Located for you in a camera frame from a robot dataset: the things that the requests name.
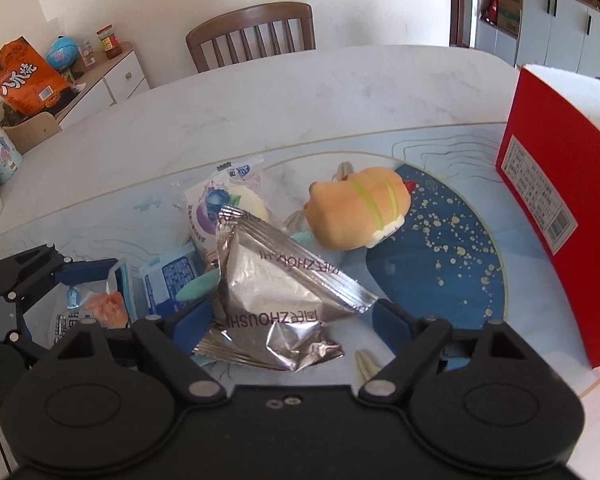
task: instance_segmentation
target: chair backrest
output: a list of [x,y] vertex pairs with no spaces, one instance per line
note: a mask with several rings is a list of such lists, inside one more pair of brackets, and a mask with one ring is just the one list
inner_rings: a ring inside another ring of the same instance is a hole
[[5,126],[3,129],[22,155],[61,130],[58,121],[49,112],[42,112],[18,126]]
[[194,28],[189,34],[187,34],[187,47],[189,47],[191,57],[193,58],[193,62],[196,64],[198,72],[206,72],[209,70],[209,65],[206,62],[202,45],[207,41],[211,41],[214,53],[216,54],[218,66],[224,66],[224,59],[222,57],[221,49],[218,45],[218,39],[224,36],[228,45],[231,63],[236,64],[238,63],[238,54],[231,38],[231,33],[239,32],[240,42],[242,43],[242,48],[244,49],[244,58],[246,61],[250,61],[253,59],[253,55],[251,53],[251,48],[249,46],[249,41],[245,31],[253,27],[258,53],[260,54],[260,57],[267,57],[265,43],[259,27],[260,25],[267,24],[270,36],[270,50],[275,56],[280,54],[281,50],[274,23],[282,22],[282,28],[286,40],[286,50],[288,52],[295,52],[296,46],[292,37],[289,20],[300,21],[302,46],[304,46],[305,50],[314,50],[314,16],[311,6],[298,2],[277,2],[273,4],[263,4],[247,7],[245,9],[234,10],[233,12],[228,12],[222,16],[212,18],[211,20],[208,20],[208,22],[205,22],[202,25]]

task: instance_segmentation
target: blue circle pattern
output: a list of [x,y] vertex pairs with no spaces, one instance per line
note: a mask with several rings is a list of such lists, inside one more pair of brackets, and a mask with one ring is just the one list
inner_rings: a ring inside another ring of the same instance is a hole
[[412,316],[439,316],[455,328],[502,319],[502,264],[486,227],[455,191],[405,164],[411,208],[393,236],[369,249],[366,266],[389,300]]

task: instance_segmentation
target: red toy tip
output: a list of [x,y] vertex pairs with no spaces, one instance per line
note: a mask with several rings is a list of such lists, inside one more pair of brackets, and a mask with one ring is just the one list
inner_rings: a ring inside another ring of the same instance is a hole
[[404,187],[407,188],[409,193],[413,193],[418,187],[418,184],[416,184],[413,180],[403,180],[402,183],[404,184]]

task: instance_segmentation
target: white cream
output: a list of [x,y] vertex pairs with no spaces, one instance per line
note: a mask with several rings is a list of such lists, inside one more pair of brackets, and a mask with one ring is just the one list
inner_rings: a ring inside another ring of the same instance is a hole
[[366,244],[366,248],[371,249],[371,248],[375,247],[382,240],[384,240],[385,238],[394,234],[398,229],[400,229],[400,227],[403,226],[403,224],[404,224],[404,216],[400,215],[393,222],[385,225],[384,229],[382,229],[381,231],[376,231],[372,235],[371,240],[369,240],[369,242]]

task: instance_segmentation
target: blue ball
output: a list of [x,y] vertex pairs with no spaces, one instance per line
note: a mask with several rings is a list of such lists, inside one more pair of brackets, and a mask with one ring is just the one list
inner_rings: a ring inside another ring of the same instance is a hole
[[75,41],[61,36],[51,45],[48,54],[46,54],[46,62],[58,72],[62,72],[74,63],[78,54],[80,52]]

